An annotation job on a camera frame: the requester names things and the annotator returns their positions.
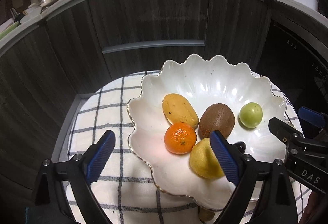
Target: bowl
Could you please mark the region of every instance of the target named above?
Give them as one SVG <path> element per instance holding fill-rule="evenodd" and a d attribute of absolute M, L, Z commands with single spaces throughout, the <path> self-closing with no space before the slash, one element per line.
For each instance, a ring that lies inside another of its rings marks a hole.
<path fill-rule="evenodd" d="M 189 153 L 175 155 L 165 148 L 164 134 L 170 123 L 162 111 L 162 100 L 168 93 L 183 95 L 199 119 L 214 103 L 228 105 L 236 119 L 227 138 L 229 143 L 245 142 L 245 153 L 258 161 L 284 159 L 286 146 L 270 133 L 268 121 L 276 117 L 285 122 L 287 103 L 272 93 L 270 80 L 254 76 L 246 63 L 231 65 L 220 55 L 205 61 L 192 54 L 182 64 L 166 61 L 159 75 L 144 76 L 140 97 L 127 104 L 134 125 L 128 146 L 148 164 L 159 190 L 190 197 L 199 206 L 213 211 L 222 210 L 231 196 L 231 185 L 225 177 L 201 178 L 189 167 Z M 240 109 L 249 102 L 256 102 L 263 109 L 262 122 L 254 129 L 245 129 L 238 121 Z M 199 142 L 198 128 L 196 133 Z"/>

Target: dark wood cabinet door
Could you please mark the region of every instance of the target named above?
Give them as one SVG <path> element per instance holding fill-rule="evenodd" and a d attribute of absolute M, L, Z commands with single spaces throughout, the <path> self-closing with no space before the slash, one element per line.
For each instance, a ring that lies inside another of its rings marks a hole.
<path fill-rule="evenodd" d="M 208 0 L 89 0 L 102 49 L 126 43 L 205 39 Z"/>
<path fill-rule="evenodd" d="M 47 20 L 54 51 L 77 93 L 94 93 L 111 81 L 87 1 Z"/>
<path fill-rule="evenodd" d="M 23 187 L 0 174 L 1 223 L 25 223 L 26 207 L 33 206 L 31 195 L 31 189 Z"/>
<path fill-rule="evenodd" d="M 51 158 L 75 96 L 44 27 L 30 32 L 1 56 L 2 175 L 34 187 L 40 164 Z"/>
<path fill-rule="evenodd" d="M 255 68 L 271 21 L 260 0 L 209 0 L 204 58 L 223 55 L 229 63 Z"/>
<path fill-rule="evenodd" d="M 169 46 L 104 54 L 113 80 L 140 71 L 160 70 L 166 60 L 182 63 L 191 54 L 203 56 L 201 46 Z"/>

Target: yellow fruit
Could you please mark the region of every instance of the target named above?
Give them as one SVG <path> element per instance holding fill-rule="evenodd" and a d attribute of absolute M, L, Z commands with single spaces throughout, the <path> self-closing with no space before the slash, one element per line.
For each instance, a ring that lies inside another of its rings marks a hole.
<path fill-rule="evenodd" d="M 199 123 L 198 116 L 186 98 L 177 93 L 166 95 L 162 103 L 163 112 L 171 124 L 183 122 L 193 129 Z"/>
<path fill-rule="evenodd" d="M 210 139 L 205 138 L 196 144 L 190 153 L 190 167 L 198 175 L 207 179 L 218 179 L 224 172 L 210 146 Z"/>

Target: lemon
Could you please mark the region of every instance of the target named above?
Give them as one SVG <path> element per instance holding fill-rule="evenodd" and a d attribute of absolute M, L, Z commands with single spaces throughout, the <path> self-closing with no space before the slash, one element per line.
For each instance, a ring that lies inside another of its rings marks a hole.
<path fill-rule="evenodd" d="M 210 146 L 210 139 L 205 138 L 196 144 L 190 153 L 189 164 L 194 172 L 207 179 L 218 179 L 224 172 Z"/>

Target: white cloth with blue grid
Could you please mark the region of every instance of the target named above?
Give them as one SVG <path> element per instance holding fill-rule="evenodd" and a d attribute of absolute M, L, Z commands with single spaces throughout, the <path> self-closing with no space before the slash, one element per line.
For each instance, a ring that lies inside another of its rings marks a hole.
<path fill-rule="evenodd" d="M 96 199 L 113 224 L 204 223 L 198 218 L 198 208 L 193 200 L 173 197 L 157 190 L 149 167 L 130 152 L 127 144 L 133 124 L 127 114 L 126 104 L 130 99 L 139 97 L 140 82 L 145 74 L 158 73 L 159 71 L 140 72 L 108 83 L 83 105 L 73 121 L 69 136 L 69 158 L 77 153 L 84 153 L 106 130 L 110 129 L 115 133 L 115 149 L 98 181 L 91 184 Z M 285 97 L 274 84 L 272 91 L 277 96 Z M 289 101 L 286 120 L 301 131 L 297 115 Z M 295 180 L 292 180 L 292 186 L 300 218 L 311 190 Z M 66 195 L 76 221 L 85 223 L 70 185 Z M 250 220 L 254 207 L 255 202 L 248 205 L 241 223 Z M 213 223 L 218 214 L 219 212 L 207 223 Z"/>

